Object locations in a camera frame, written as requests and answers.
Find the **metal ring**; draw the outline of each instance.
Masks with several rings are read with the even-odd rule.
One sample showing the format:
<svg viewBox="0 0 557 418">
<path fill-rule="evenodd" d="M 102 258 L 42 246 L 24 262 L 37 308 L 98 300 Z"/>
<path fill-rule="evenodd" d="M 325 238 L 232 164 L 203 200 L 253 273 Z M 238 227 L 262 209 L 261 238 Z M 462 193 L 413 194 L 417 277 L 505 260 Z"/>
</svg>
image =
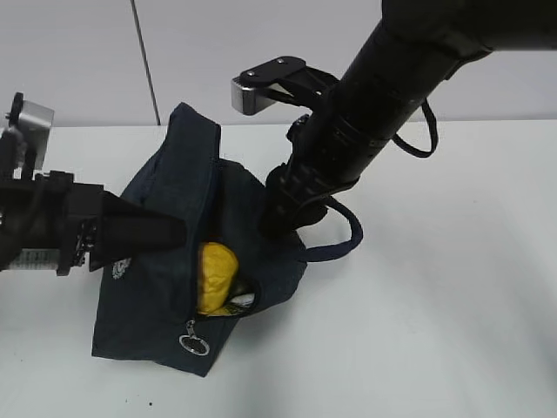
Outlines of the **metal ring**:
<svg viewBox="0 0 557 418">
<path fill-rule="evenodd" d="M 190 343 L 191 341 L 197 341 L 199 344 L 203 346 L 205 350 L 199 351 L 195 347 L 188 345 L 188 343 Z M 209 348 L 209 344 L 207 344 L 207 341 L 202 340 L 199 337 L 193 337 L 191 335 L 181 335 L 180 337 L 178 337 L 178 342 L 186 351 L 198 355 L 199 357 L 205 357 L 206 355 L 209 355 L 209 351 L 211 350 Z"/>
</svg>

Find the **white table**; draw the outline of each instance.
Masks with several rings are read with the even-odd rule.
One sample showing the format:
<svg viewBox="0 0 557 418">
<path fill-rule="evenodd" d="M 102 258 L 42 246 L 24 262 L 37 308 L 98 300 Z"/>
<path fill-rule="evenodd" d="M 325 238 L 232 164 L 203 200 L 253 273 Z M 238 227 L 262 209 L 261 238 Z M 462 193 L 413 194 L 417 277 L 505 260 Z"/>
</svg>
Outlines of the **white table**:
<svg viewBox="0 0 557 418">
<path fill-rule="evenodd" d="M 263 179 L 285 130 L 225 127 L 222 153 Z M 0 274 L 0 417 L 557 416 L 557 121 L 440 132 L 431 160 L 390 145 L 339 197 L 362 246 L 243 320 L 206 379 L 91 358 L 99 273 Z M 47 168 L 121 192 L 163 137 L 56 129 Z M 335 215 L 302 233 L 347 236 Z"/>
</svg>

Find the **yellow object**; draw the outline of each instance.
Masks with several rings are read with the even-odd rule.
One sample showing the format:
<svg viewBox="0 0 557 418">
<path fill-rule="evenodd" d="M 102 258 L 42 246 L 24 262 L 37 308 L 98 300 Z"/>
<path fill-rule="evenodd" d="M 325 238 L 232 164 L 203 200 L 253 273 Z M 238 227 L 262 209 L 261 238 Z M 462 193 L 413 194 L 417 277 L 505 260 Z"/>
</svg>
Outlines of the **yellow object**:
<svg viewBox="0 0 557 418">
<path fill-rule="evenodd" d="M 201 259 L 198 312 L 208 315 L 225 303 L 239 263 L 232 250 L 216 242 L 203 245 Z"/>
</svg>

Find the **fabric bag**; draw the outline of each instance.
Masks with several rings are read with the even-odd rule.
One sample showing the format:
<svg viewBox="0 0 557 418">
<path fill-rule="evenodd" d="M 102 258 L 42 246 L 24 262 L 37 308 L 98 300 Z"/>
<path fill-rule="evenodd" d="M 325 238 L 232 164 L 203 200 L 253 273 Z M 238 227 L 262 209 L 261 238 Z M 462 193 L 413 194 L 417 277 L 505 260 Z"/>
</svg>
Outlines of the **fabric bag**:
<svg viewBox="0 0 557 418">
<path fill-rule="evenodd" d="M 205 376 L 240 318 L 289 300 L 308 262 L 338 259 L 362 240 L 356 217 L 333 198 L 326 204 L 349 220 L 349 241 L 306 249 L 296 233 L 262 236 L 265 188 L 242 165 L 219 158 L 219 142 L 219 125 L 180 104 L 164 143 L 125 189 L 124 199 L 183 219 L 187 242 L 104 269 L 94 356 L 155 361 Z M 237 296 L 211 316 L 198 313 L 204 242 L 225 245 L 239 263 Z"/>
</svg>

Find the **robotic arm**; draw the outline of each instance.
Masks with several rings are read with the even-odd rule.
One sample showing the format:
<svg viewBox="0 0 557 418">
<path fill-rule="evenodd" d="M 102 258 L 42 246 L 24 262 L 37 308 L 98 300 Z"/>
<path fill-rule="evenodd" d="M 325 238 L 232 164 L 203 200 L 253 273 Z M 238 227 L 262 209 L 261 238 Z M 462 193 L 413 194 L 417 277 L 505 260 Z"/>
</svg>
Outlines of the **robotic arm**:
<svg viewBox="0 0 557 418">
<path fill-rule="evenodd" d="M 266 182 L 261 229 L 280 235 L 319 222 L 323 199 L 356 185 L 361 173 L 462 65 L 493 51 L 557 49 L 555 0 L 384 0 L 383 19 L 338 80 L 280 57 L 232 80 L 232 103 L 252 115 L 276 102 L 312 110 L 287 137 L 292 155 Z M 18 93 L 0 138 L 0 270 L 91 270 L 185 242 L 180 219 L 147 211 L 74 183 L 66 172 L 38 174 L 54 112 Z M 425 157 L 428 152 L 417 155 Z"/>
<path fill-rule="evenodd" d="M 554 0 L 384 0 L 383 19 L 340 80 L 294 57 L 242 72 L 232 104 L 244 114 L 277 101 L 313 111 L 294 123 L 292 155 L 267 178 L 262 230 L 319 222 L 321 200 L 354 187 L 420 106 L 434 127 L 426 98 L 464 64 L 494 51 L 554 49 Z"/>
</svg>

